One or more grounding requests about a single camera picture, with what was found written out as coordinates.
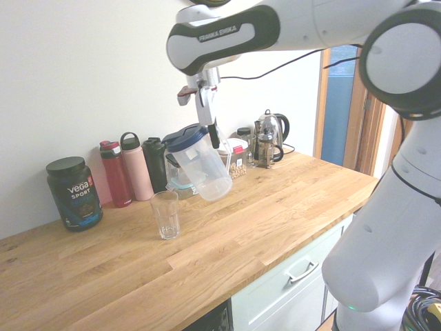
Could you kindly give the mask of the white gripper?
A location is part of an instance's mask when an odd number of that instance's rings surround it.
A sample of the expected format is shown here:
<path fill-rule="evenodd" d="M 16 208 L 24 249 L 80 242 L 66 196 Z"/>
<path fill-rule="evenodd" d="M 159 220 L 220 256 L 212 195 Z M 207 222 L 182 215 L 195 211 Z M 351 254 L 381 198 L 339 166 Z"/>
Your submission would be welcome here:
<path fill-rule="evenodd" d="M 207 126 L 210 141 L 215 150 L 220 147 L 220 138 L 216 120 L 216 94 L 216 86 L 200 87 L 196 92 L 198 122 L 202 126 Z"/>

